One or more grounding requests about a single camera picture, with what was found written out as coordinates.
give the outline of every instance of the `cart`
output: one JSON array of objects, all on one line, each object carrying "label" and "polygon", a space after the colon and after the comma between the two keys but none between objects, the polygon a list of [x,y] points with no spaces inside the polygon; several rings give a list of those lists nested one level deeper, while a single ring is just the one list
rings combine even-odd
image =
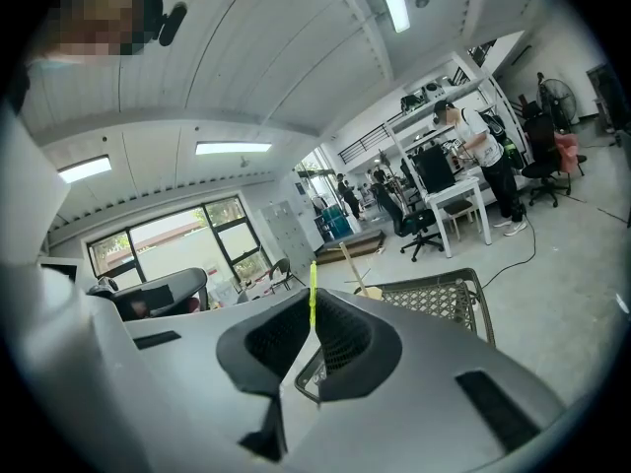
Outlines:
[{"label": "cart", "polygon": [[[383,292],[383,301],[394,306],[420,311],[452,320],[477,334],[474,311],[479,308],[484,322],[486,341],[495,347],[491,316],[482,286],[475,272],[463,268],[454,272],[376,286]],[[326,379],[321,348],[301,370],[294,384],[305,396],[318,402],[318,386]]]}]

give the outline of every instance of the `ceiling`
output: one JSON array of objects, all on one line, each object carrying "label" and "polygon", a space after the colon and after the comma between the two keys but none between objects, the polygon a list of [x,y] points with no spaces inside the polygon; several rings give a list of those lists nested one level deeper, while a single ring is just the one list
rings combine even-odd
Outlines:
[{"label": "ceiling", "polygon": [[[408,0],[412,27],[396,34],[384,0],[164,1],[188,7],[171,46],[30,70],[21,116],[52,162],[108,154],[112,165],[72,184],[53,229],[178,187],[285,173],[331,121],[356,115],[344,113],[350,101],[366,108],[413,81],[410,68],[437,47],[515,28],[530,2]],[[199,140],[273,146],[241,169],[240,156],[196,157]]]}]

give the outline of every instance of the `wooden stick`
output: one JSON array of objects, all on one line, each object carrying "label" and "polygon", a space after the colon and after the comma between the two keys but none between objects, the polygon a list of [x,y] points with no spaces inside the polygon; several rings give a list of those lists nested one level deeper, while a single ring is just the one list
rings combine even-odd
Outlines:
[{"label": "wooden stick", "polygon": [[355,274],[355,278],[357,279],[357,282],[359,282],[359,287],[362,288],[362,293],[364,293],[364,296],[367,298],[368,291],[366,291],[366,286],[364,286],[364,282],[362,281],[362,278],[359,276],[359,272],[357,271],[357,268],[355,268],[355,265],[353,264],[353,259],[348,253],[348,250],[346,250],[346,245],[344,245],[343,241],[339,243],[339,247],[342,249],[342,252],[344,252],[344,257],[348,261],[348,264],[351,265],[351,270],[353,270],[353,273]]}]

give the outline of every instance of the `window frame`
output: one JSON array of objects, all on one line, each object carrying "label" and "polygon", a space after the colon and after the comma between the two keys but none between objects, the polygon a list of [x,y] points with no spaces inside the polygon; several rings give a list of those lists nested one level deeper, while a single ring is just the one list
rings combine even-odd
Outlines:
[{"label": "window frame", "polygon": [[[235,199],[239,202],[239,206],[241,207],[242,212],[244,213],[244,216],[239,218],[239,219],[235,219],[233,221],[229,221],[228,223],[224,223],[223,225],[220,226],[213,226],[212,220],[210,219],[210,215],[208,214],[208,211],[206,210],[206,205],[212,205],[214,203],[221,203],[221,202],[225,202],[226,200],[231,200],[231,199]],[[239,197],[239,195],[232,195],[232,196],[226,196],[224,198],[218,198],[217,200],[213,200],[213,201],[207,201],[207,202],[203,202],[201,204],[196,204],[196,205],[191,205],[189,207],[183,208],[183,209],[179,209],[173,212],[169,212],[168,214],[164,214],[162,216],[158,216],[155,218],[152,218],[148,221],[143,221],[141,223],[136,223],[134,225],[129,225],[125,228],[123,228],[122,230],[116,230],[113,233],[107,235],[107,236],[101,236],[100,238],[90,241],[86,244],[87,249],[88,249],[88,257],[90,258],[90,265],[92,266],[92,273],[95,275],[95,277],[97,277],[97,279],[100,279],[101,277],[110,277],[110,278],[114,278],[117,277],[118,275],[122,275],[123,273],[135,269],[138,272],[138,276],[140,277],[140,281],[144,284],[147,282],[147,278],[145,277],[144,272],[142,271],[142,265],[140,263],[140,260],[138,259],[138,254],[136,253],[136,247],[134,247],[134,243],[133,243],[133,238],[131,236],[131,230],[134,230],[136,228],[139,228],[141,226],[145,226],[145,225],[149,225],[151,223],[155,223],[156,221],[160,221],[161,219],[166,219],[168,217],[171,216],[176,216],[177,214],[181,214],[183,212],[190,212],[196,209],[201,209],[201,211],[204,213],[204,217],[206,218],[206,223],[208,224],[208,227],[210,228],[213,237],[215,238],[215,240],[217,241],[217,244],[219,245],[219,248],[221,250],[221,253],[224,256],[224,259],[226,259],[226,263],[228,263],[228,266],[230,266],[230,269],[235,277],[235,279],[237,280],[237,282],[241,281],[241,277],[239,276],[239,274],[237,273],[237,270],[235,270],[235,265],[240,263],[241,261],[243,261],[244,259],[260,252],[263,256],[263,260],[265,261],[265,263],[267,264],[267,268],[271,268],[271,262],[269,260],[269,257],[267,257],[267,253],[265,252],[265,248],[263,247],[262,243],[260,242],[260,238],[258,237],[258,234],[256,233],[256,230],[254,229],[254,226],[252,225],[251,221],[249,220],[249,215],[247,214],[247,211],[244,208],[244,204],[241,200],[241,198]],[[223,232],[225,230],[228,230],[229,228],[233,228],[234,226],[238,226],[241,224],[247,224],[247,227],[249,228],[249,231],[252,235],[252,238],[254,238],[254,241],[256,242],[256,248],[248,251],[244,254],[242,254],[241,256],[235,258],[235,259],[231,259],[230,256],[228,255],[228,251],[226,250],[226,246],[224,245],[223,241],[221,240],[221,238],[219,237],[219,233]],[[117,266],[116,268],[113,268],[105,273],[102,273],[101,275],[97,274],[96,271],[96,267],[95,267],[95,263],[93,260],[93,256],[92,256],[92,251],[91,251],[91,247],[93,245],[98,244],[99,242],[106,240],[110,237],[113,237],[115,235],[118,234],[122,234],[125,233],[127,235],[127,238],[129,240],[129,246],[131,247],[131,253],[133,255],[133,260],[132,261],[127,261],[126,263],[121,264],[120,266]]]}]

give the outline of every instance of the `yellow marker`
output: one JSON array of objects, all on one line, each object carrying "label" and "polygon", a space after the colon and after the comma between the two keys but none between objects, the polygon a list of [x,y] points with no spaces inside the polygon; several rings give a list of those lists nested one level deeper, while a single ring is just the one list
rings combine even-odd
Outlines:
[{"label": "yellow marker", "polygon": [[309,324],[312,327],[316,327],[316,287],[317,287],[317,267],[316,262],[312,262],[312,279],[309,293],[309,307],[311,313],[309,315]]}]

